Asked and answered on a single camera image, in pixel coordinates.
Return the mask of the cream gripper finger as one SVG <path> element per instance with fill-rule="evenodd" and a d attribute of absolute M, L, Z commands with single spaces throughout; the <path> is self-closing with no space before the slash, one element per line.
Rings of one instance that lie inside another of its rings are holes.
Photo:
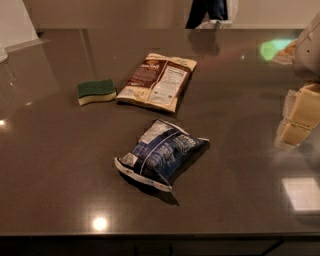
<path fill-rule="evenodd" d="M 281 150 L 299 146 L 320 123 L 320 84 L 306 83 L 289 90 L 284 101 L 274 145 Z"/>

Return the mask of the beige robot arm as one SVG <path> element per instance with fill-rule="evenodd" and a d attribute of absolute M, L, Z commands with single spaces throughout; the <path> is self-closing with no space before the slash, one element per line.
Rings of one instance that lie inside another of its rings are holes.
<path fill-rule="evenodd" d="M 294 72 L 304 81 L 298 91 L 288 91 L 274 141 L 276 148 L 291 150 L 320 123 L 320 14 L 282 52 L 293 54 Z"/>

